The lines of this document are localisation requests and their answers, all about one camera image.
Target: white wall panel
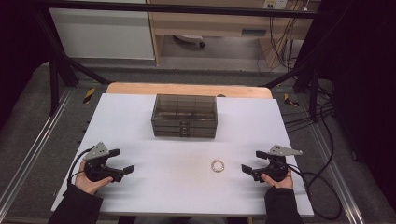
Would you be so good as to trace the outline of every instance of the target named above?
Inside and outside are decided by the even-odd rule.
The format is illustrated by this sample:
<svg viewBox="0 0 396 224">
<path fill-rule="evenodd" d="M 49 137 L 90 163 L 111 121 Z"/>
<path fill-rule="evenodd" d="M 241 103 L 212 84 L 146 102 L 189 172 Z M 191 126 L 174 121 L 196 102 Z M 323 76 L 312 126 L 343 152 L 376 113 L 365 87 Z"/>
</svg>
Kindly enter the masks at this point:
<svg viewBox="0 0 396 224">
<path fill-rule="evenodd" d="M 145 4 L 144 0 L 106 2 Z M 62 8 L 50 12 L 70 57 L 154 60 L 147 12 Z"/>
</svg>

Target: wire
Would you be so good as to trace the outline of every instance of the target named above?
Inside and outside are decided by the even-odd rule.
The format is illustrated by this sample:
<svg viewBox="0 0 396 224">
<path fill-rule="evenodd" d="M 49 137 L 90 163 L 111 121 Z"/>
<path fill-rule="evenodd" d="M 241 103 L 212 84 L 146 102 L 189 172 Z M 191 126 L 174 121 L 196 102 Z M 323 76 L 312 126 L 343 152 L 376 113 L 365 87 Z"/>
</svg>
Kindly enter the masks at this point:
<svg viewBox="0 0 396 224">
<path fill-rule="evenodd" d="M 318 43 L 308 52 L 305 54 L 305 56 L 299 57 L 301 60 L 297 61 L 296 66 L 293 66 L 293 69 L 283 75 L 283 77 L 279 77 L 276 80 L 273 80 L 269 83 L 259 85 L 258 87 L 267 87 L 267 88 L 273 88 L 277 83 L 283 82 L 287 80 L 290 77 L 296 77 L 298 76 L 299 80 L 301 77 L 303 77 L 303 80 L 299 82 L 299 84 L 294 85 L 294 89 L 301 91 L 302 88 L 305 87 L 305 83 L 309 83 L 309 80 L 311 79 L 310 76 L 301 76 L 302 72 L 308 69 L 312 69 L 313 66 L 316 65 L 318 62 L 317 58 L 320 53 L 323 53 L 322 50 L 320 50 L 323 47 L 323 43 L 328 40 L 329 36 L 333 33 L 333 31 L 336 29 L 340 21 L 345 17 L 347 14 L 348 10 L 352 6 L 352 4 L 355 2 L 355 0 L 349 0 L 346 3 L 346 6 L 344 7 L 344 11 L 341 13 L 341 15 L 337 18 L 337 21 L 333 24 L 332 27 L 323 35 L 323 37 L 318 41 Z"/>
<path fill-rule="evenodd" d="M 324 112 L 323 112 L 323 108 L 324 108 L 325 105 L 328 104 L 328 103 L 329 103 L 329 102 L 326 102 L 325 104 L 323 104 L 323 105 L 321 106 L 321 108 L 320 108 L 320 116 L 321 116 L 321 120 L 323 121 L 323 125 L 325 126 L 325 128 L 326 128 L 326 130 L 327 130 L 327 132 L 328 132 L 328 134 L 329 134 L 329 138 L 330 138 L 330 142 L 331 142 L 331 155 L 330 155 L 329 159 L 327 160 L 327 162 L 325 163 L 325 165 L 324 165 L 316 174 L 315 174 L 315 173 L 311 173 L 311 172 L 301 172 L 301 171 L 297 171 L 296 169 L 293 168 L 293 167 L 295 167 L 295 166 L 292 166 L 292 165 L 289 165 L 289 164 L 288 164 L 288 167 L 289 167 L 294 173 L 298 174 L 298 175 L 302 178 L 302 180 L 304 181 L 305 189 L 306 189 L 306 192 L 307 192 L 307 195 L 308 195 L 309 200 L 311 200 L 310 188 L 312 187 L 312 184 L 313 184 L 317 179 L 320 179 L 320 180 L 322 180 L 322 181 L 325 183 L 325 185 L 326 185 L 326 186 L 332 191 L 332 193 L 335 195 L 335 198 L 336 198 L 336 200 L 337 200 L 337 202 L 338 202 L 338 211 L 337 211 L 337 214 L 336 214 L 334 217 L 327 217 L 327 216 L 324 216 L 323 214 L 321 214 L 320 212 L 318 212 L 315 208 L 313 208 L 313 211 L 314 211 L 314 213 L 315 213 L 317 216 L 322 217 L 322 218 L 324 218 L 324 219 L 327 219 L 327 220 L 336 220 L 336 219 L 339 218 L 339 217 L 341 216 L 341 214 L 342 214 L 342 204 L 341 204 L 341 200 L 340 200 L 340 198 L 338 197 L 338 194 L 337 194 L 337 192 L 335 191 L 334 187 L 333 187 L 324 177 L 321 176 L 322 173 L 323 173 L 323 172 L 326 170 L 326 168 L 329 166 L 329 164 L 332 162 L 332 157 L 333 157 L 333 155 L 334 155 L 334 141 L 333 141 L 333 138 L 332 138 L 332 133 L 330 132 L 329 127 L 327 126 L 327 123 L 326 123 L 326 121 L 325 121 L 326 116 L 324 116 Z M 305 178 L 306 175 L 312 175 L 313 178 L 308 182 L 308 181 L 306 180 L 306 178 Z"/>
<path fill-rule="evenodd" d="M 329 108 L 329 107 L 332 107 L 332 105 L 323 106 L 323 108 Z M 289 114 L 281 114 L 281 116 L 298 115 L 298 114 L 306 114 L 306 113 L 308 113 L 307 110 L 302 111 L 302 112 L 295 112 L 295 113 L 289 113 Z"/>
<path fill-rule="evenodd" d="M 78 174 L 81 174 L 81 173 L 84 173 L 84 172 L 85 172 L 85 170 L 83 170 L 83 171 L 79 171 L 79 172 L 77 172 L 77 173 L 73 174 L 73 175 L 72 175 L 72 178 L 73 178 L 75 175 L 78 175 Z"/>
<path fill-rule="evenodd" d="M 71 168 L 70 168 L 70 171 L 69 171 L 69 177 L 67 178 L 67 186 L 70 186 L 70 185 L 72 184 L 72 177 L 75 176 L 75 175 L 77 175 L 78 173 L 80 173 L 80 172 L 78 172 L 78 173 L 72 175 L 73 170 L 74 170 L 74 168 L 75 168 L 75 166 L 76 166 L 76 163 L 78 162 L 79 158 L 81 158 L 82 155 L 84 155 L 85 153 L 87 153 L 87 152 L 89 152 L 89 151 L 91 151 L 91 148 L 85 149 L 85 150 L 84 150 L 83 152 L 81 152 L 81 153 L 76 157 L 76 159 L 73 161 L 73 164 L 72 164 L 72 166 L 71 166 Z"/>
<path fill-rule="evenodd" d="M 312 121 L 311 123 L 309 123 L 309 124 L 306 124 L 306 125 L 304 125 L 304 126 L 302 126 L 302 127 L 299 127 L 299 128 L 297 128 L 297 129 L 294 129 L 294 130 L 291 130 L 291 131 L 288 131 L 288 133 L 294 133 L 294 132 L 296 132 L 296 131 L 299 131 L 299 130 L 301 130 L 301 129 L 303 129 L 303 128 L 306 128 L 306 127 L 308 127 L 309 125 L 312 125 L 312 124 L 314 124 L 315 122 L 314 121 Z"/>
<path fill-rule="evenodd" d="M 293 39 L 290 39 L 290 48 L 289 48 L 289 57 L 288 57 L 288 59 L 287 59 L 287 62 L 288 62 L 288 72 L 291 70 L 291 69 L 293 69 L 292 67 L 291 67 L 291 65 L 292 65 L 292 62 L 291 62 L 291 55 L 292 55 L 292 52 L 293 52 L 293 43 L 294 43 L 294 40 Z"/>
<path fill-rule="evenodd" d="M 299 1 L 300 1 L 300 0 L 297 0 L 297 1 L 296 1 L 295 5 L 294 5 L 294 7 L 293 7 L 293 10 L 295 10 L 295 9 L 297 8 L 297 5 L 298 5 L 298 2 L 299 2 Z M 279 44 L 279 42 L 281 43 L 281 41 L 283 41 L 283 38 L 284 38 L 285 36 L 287 36 L 287 34 L 289 33 L 290 29 L 292 29 L 294 23 L 297 21 L 296 18 L 293 18 L 293 20 L 291 21 L 291 24 L 290 24 L 290 19 L 289 19 L 288 24 L 287 24 L 286 27 L 285 27 L 285 31 L 283 32 L 283 35 L 275 42 L 274 37 L 273 37 L 273 26 L 274 26 L 274 25 L 273 25 L 273 20 L 274 20 L 274 18 L 270 17 L 269 20 L 270 20 L 270 36 L 271 36 L 271 39 L 270 39 L 270 40 L 271 40 L 271 47 L 268 48 L 268 49 L 263 50 L 261 53 L 259 53 L 259 54 L 257 55 L 257 63 L 256 63 L 256 64 L 257 64 L 257 66 L 258 66 L 258 68 L 259 68 L 259 72 L 261 72 L 260 67 L 259 67 L 260 55 L 264 54 L 264 52 L 267 51 L 267 50 L 269 50 L 269 49 L 273 49 L 273 50 L 275 51 L 276 57 L 278 58 L 280 64 L 282 64 L 283 66 L 286 67 L 286 64 L 284 63 L 284 60 L 282 60 L 282 58 L 280 57 L 279 53 L 277 52 L 276 46 Z"/>
<path fill-rule="evenodd" d="M 294 120 L 286 121 L 286 122 L 284 122 L 284 124 L 287 125 L 287 124 L 299 122 L 299 121 L 302 121 L 302 120 L 304 120 L 304 121 L 310 121 L 312 118 L 313 118 L 313 116 L 306 117 L 306 118 L 303 118 L 303 119 L 294 119 Z"/>
</svg>

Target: black sleeve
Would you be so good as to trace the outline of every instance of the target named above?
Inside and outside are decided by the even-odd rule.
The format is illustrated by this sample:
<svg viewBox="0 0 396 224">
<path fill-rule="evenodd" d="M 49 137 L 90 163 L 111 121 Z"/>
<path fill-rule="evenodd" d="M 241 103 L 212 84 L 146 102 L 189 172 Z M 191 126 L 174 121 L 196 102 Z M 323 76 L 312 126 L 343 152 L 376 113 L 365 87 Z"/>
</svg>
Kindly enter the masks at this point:
<svg viewBox="0 0 396 224">
<path fill-rule="evenodd" d="M 49 219 L 49 224 L 94 224 L 99 217 L 102 201 L 103 199 L 70 185 Z"/>
<path fill-rule="evenodd" d="M 293 189 L 271 187 L 265 193 L 267 219 L 265 224 L 302 224 L 297 211 L 297 202 Z"/>
</svg>

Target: metal rail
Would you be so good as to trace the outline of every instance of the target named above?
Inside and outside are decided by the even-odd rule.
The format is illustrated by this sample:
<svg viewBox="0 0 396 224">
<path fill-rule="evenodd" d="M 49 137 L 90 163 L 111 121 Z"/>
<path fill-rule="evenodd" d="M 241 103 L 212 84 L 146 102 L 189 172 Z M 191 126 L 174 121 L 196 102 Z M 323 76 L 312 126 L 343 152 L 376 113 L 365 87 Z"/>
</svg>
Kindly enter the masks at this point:
<svg viewBox="0 0 396 224">
<path fill-rule="evenodd" d="M 144 11 L 144 12 L 172 12 L 192 14 L 234 15 L 252 17 L 273 18 L 298 18 L 298 19 L 331 19 L 335 14 L 316 11 L 297 11 L 265 8 L 241 8 L 241 7 L 204 7 L 185 5 L 162 5 L 162 4 L 136 4 L 136 3 L 108 3 L 86 1 L 53 1 L 35 0 L 34 4 L 39 7 L 109 10 L 109 11 Z"/>
<path fill-rule="evenodd" d="M 301 103 L 303 110 L 308 111 L 308 102 L 306 99 L 300 95 L 297 95 L 299 102 Z M 326 140 L 323 137 L 322 132 L 319 129 L 319 126 L 314 123 L 310 125 L 311 131 L 315 136 L 315 141 L 318 145 L 318 149 L 322 159 L 327 162 L 330 157 L 331 150 L 326 144 Z M 337 191 L 338 197 L 341 200 L 342 205 L 344 206 L 344 211 L 346 213 L 347 218 L 351 224 L 363 224 L 364 219 L 361 215 L 361 211 L 359 207 L 356 205 L 355 200 L 347 186 L 347 182 L 343 178 L 340 169 L 338 168 L 335 161 L 332 161 L 328 167 L 330 178 L 332 179 L 332 183 L 335 191 Z"/>
<path fill-rule="evenodd" d="M 12 180 L 8 184 L 6 190 L 0 198 L 0 223 L 3 222 L 3 219 L 6 217 L 6 214 L 14 202 L 15 198 L 18 195 L 26 177 L 29 175 L 33 166 L 35 165 L 35 161 L 37 160 L 41 150 L 46 144 L 47 140 L 50 137 L 50 134 L 58 122 L 60 116 L 64 112 L 64 109 L 67 105 L 67 102 L 73 92 L 74 88 L 68 88 L 64 92 L 60 106 L 58 110 L 54 113 L 53 116 L 47 119 L 46 124 L 41 130 L 40 134 L 36 138 L 35 142 L 32 144 L 29 152 L 25 156 L 23 162 L 20 165 L 20 168 L 16 172 L 16 174 L 12 177 Z"/>
</svg>

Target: gray carpet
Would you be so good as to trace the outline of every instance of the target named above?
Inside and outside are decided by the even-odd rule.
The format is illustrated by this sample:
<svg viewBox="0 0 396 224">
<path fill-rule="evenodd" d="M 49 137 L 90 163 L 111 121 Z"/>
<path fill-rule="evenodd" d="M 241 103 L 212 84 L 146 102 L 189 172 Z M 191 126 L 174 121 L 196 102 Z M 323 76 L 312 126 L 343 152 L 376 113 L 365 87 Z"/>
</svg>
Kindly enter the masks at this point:
<svg viewBox="0 0 396 224">
<path fill-rule="evenodd" d="M 210 40 L 211 39 L 207 39 L 209 42 L 206 43 L 206 47 L 210 46 Z M 172 44 L 176 40 L 168 39 L 166 41 Z M 253 43 L 247 41 L 246 44 L 252 45 Z M 183 48 L 197 47 L 186 44 L 178 47 L 168 46 L 168 48 L 169 50 L 175 50 L 177 48 L 179 48 L 177 50 L 181 50 Z M 213 54 L 217 55 L 217 57 L 231 59 L 230 62 L 232 62 L 237 54 L 225 57 L 221 55 L 227 52 L 220 54 L 218 51 L 208 49 L 206 52 L 210 51 L 209 53 L 212 54 L 212 56 L 210 56 L 198 51 L 200 49 L 197 49 L 197 54 L 191 56 L 191 61 L 182 61 L 185 66 L 175 69 L 169 64 L 177 60 L 177 55 L 175 55 L 174 52 L 169 52 L 169 50 L 167 51 L 168 53 L 164 55 L 164 64 L 160 66 L 145 65 L 145 67 L 133 69 L 127 64 L 126 66 L 119 66 L 119 68 L 110 69 L 102 67 L 92 70 L 110 80 L 125 82 L 247 86 L 261 85 L 280 76 L 279 73 L 258 72 L 258 61 L 254 58 L 257 53 L 256 51 L 251 54 L 241 54 L 241 57 L 246 57 L 247 60 L 250 60 L 250 63 L 244 62 L 243 64 L 239 64 L 240 66 L 246 65 L 243 69 L 228 69 L 228 71 L 225 69 L 219 71 L 219 69 L 216 69 L 219 68 L 218 66 L 208 66 L 205 70 L 187 70 L 186 67 L 189 67 L 189 64 L 194 60 L 196 61 L 196 58 L 207 57 L 210 59 Z M 24 217 L 45 222 L 45 220 L 50 217 L 50 208 L 55 199 L 53 194 L 64 180 L 68 167 L 78 149 L 78 141 L 81 141 L 84 136 L 84 130 L 87 129 L 89 125 L 87 121 L 91 119 L 101 93 L 106 91 L 106 86 L 92 84 L 92 81 L 82 74 L 78 74 L 78 77 L 81 79 L 80 83 L 83 85 L 74 89 L 71 100 L 63 115 L 52 131 L 48 142 L 35 162 L 16 200 L 11 205 L 6 220 Z M 305 118 L 305 114 L 301 113 L 304 112 L 301 106 L 284 103 L 284 93 L 287 93 L 290 96 L 290 100 L 296 103 L 300 103 L 298 101 L 301 97 L 308 97 L 308 94 L 301 94 L 299 95 L 300 98 L 297 97 L 291 88 L 293 83 L 294 81 L 291 78 L 282 83 L 279 87 L 272 89 L 274 97 L 278 100 L 280 111 L 285 115 L 283 117 L 285 122 Z M 42 66 L 35 71 L 33 79 L 15 106 L 10 119 L 0 131 L 0 168 L 2 169 L 0 192 L 6 190 L 8 183 L 17 172 L 24 156 L 48 118 L 48 113 L 50 112 L 49 86 L 49 69 L 47 66 Z M 87 90 L 91 86 L 95 87 L 96 91 L 90 102 L 84 105 L 82 101 Z M 326 99 L 318 98 L 318 101 L 323 103 Z M 389 207 L 365 164 L 355 162 L 351 159 L 351 151 L 347 145 L 345 135 L 337 123 L 336 115 L 335 117 L 327 117 L 326 122 L 329 124 L 334 139 L 334 160 L 342 171 L 342 175 L 361 211 L 365 223 L 396 223 L 395 212 Z M 288 131 L 293 131 L 308 123 L 309 122 L 305 122 L 290 127 L 294 124 L 292 123 L 286 126 L 288 127 Z M 327 136 L 327 131 L 323 128 L 322 123 L 320 122 L 318 125 L 322 134 Z M 299 167 L 306 172 L 317 172 L 323 166 L 324 162 L 318 152 L 318 146 L 311 129 L 305 127 L 298 131 L 290 132 L 289 137 L 292 147 L 304 152 L 303 156 L 296 157 Z M 323 177 L 332 182 L 327 172 L 323 174 Z M 335 196 L 323 182 L 320 180 L 316 181 L 311 188 L 311 193 L 312 205 L 318 212 L 328 217 L 336 214 L 338 204 L 335 200 Z M 100 219 L 109 222 L 109 220 L 116 220 L 117 218 L 102 216 Z M 265 217 L 255 217 L 254 223 L 261 224 L 264 220 Z M 349 223 L 344 209 L 341 217 L 336 220 L 329 221 L 319 216 L 314 216 L 305 217 L 304 221 L 306 223 Z"/>
</svg>

